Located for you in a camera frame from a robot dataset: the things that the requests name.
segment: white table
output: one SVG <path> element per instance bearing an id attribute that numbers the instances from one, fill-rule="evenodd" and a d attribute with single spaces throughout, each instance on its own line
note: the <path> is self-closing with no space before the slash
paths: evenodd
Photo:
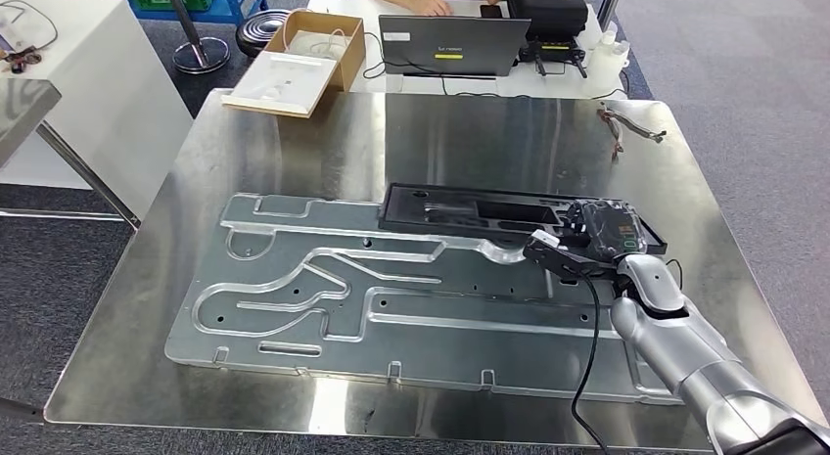
<path id="1" fill-rule="evenodd" d="M 453 15 L 464 17 L 478 17 L 481 15 L 480 6 L 485 5 L 484 0 L 447 0 L 452 8 Z M 502 15 L 509 17 L 506 2 L 499 2 Z M 383 0 L 309 0 L 307 8 L 314 12 L 332 13 L 346 15 L 363 19 L 363 26 L 366 32 L 372 32 L 380 36 L 378 16 L 380 15 L 412 15 L 412 12 L 405 8 L 398 7 Z M 593 8 L 588 5 L 588 21 L 576 42 L 586 51 L 587 63 L 590 59 L 590 49 L 599 41 L 602 31 L 599 27 L 596 14 Z M 381 61 L 379 43 L 372 36 L 366 36 L 366 60 L 357 77 L 351 85 L 350 91 L 368 93 L 425 93 L 441 95 L 440 78 L 412 77 L 403 75 L 382 75 L 373 79 L 363 77 L 363 71 Z M 472 93 L 496 93 L 500 96 L 527 95 L 536 98 L 593 98 L 596 94 L 589 94 L 585 88 L 585 80 L 577 68 L 565 66 L 560 63 L 546 63 L 545 69 L 550 73 L 542 76 L 536 72 L 535 64 L 518 64 L 512 68 L 510 74 L 504 77 L 496 77 L 492 80 L 470 80 L 445 78 L 446 91 L 448 94 L 459 92 Z M 613 98 L 624 98 L 620 92 L 615 93 Z"/>
<path id="2" fill-rule="evenodd" d="M 50 81 L 62 98 L 44 120 L 142 219 L 193 118 L 126 0 L 23 1 L 49 17 L 59 36 L 41 52 L 43 62 L 0 78 Z M 17 24 L 35 45 L 54 35 L 30 10 Z M 89 189 L 37 134 L 0 167 L 0 183 Z"/>

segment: stainless steel table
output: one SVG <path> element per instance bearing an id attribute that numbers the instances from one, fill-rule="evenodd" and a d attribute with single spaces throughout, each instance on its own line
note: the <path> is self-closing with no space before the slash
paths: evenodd
<path id="1" fill-rule="evenodd" d="M 61 93 L 47 80 L 0 78 L 0 167 L 9 160 L 33 131 L 61 156 L 89 186 L 107 201 L 118 215 L 88 212 L 55 212 L 0 207 L 2 216 L 119 220 L 133 228 L 141 221 L 107 186 L 80 155 L 44 120 L 61 100 Z"/>
<path id="2" fill-rule="evenodd" d="M 0 80 L 0 166 L 61 101 L 58 90 L 45 80 Z"/>
<path id="3" fill-rule="evenodd" d="M 203 238 L 230 195 L 379 202 L 392 181 L 631 201 L 682 262 L 685 292 L 748 367 L 824 421 L 666 105 L 607 102 L 669 133 L 656 145 L 625 132 L 612 163 L 596 101 L 337 94 L 303 120 L 223 109 L 219 96 L 207 98 L 124 253 L 46 406 L 48 421 L 591 444 L 566 399 L 332 385 L 164 357 Z M 610 445 L 709 449 L 682 406 L 580 404 Z"/>

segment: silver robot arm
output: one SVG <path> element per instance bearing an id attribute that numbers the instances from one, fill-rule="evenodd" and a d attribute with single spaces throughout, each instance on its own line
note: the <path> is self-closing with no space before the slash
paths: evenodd
<path id="1" fill-rule="evenodd" d="M 649 254 L 629 254 L 617 273 L 627 293 L 611 321 L 679 396 L 718 454 L 830 454 L 830 431 L 775 397 Z"/>

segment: person's hand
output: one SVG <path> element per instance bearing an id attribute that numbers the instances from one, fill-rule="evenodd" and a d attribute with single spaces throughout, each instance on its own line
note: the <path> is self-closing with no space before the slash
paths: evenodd
<path id="1" fill-rule="evenodd" d="M 444 0 L 416 0 L 412 10 L 425 17 L 448 17 L 452 10 Z"/>

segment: robotic arm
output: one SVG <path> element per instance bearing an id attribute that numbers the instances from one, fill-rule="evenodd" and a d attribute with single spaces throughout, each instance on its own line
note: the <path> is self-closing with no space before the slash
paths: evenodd
<path id="1" fill-rule="evenodd" d="M 631 219 L 639 221 L 635 214 Z M 565 279 L 614 281 L 618 297 L 611 308 L 614 328 L 685 402 L 716 453 L 830 454 L 830 430 L 766 390 L 683 294 L 663 261 L 636 250 L 631 235 L 635 224 L 633 229 L 629 225 L 620 229 L 619 221 L 599 228 L 586 223 L 587 229 L 577 229 L 600 244 L 594 254 L 568 250 L 556 237 L 537 230 L 525 246 L 525 256 Z M 611 226 L 625 233 L 618 244 L 608 241 Z M 596 242 L 600 236 L 606 237 Z"/>

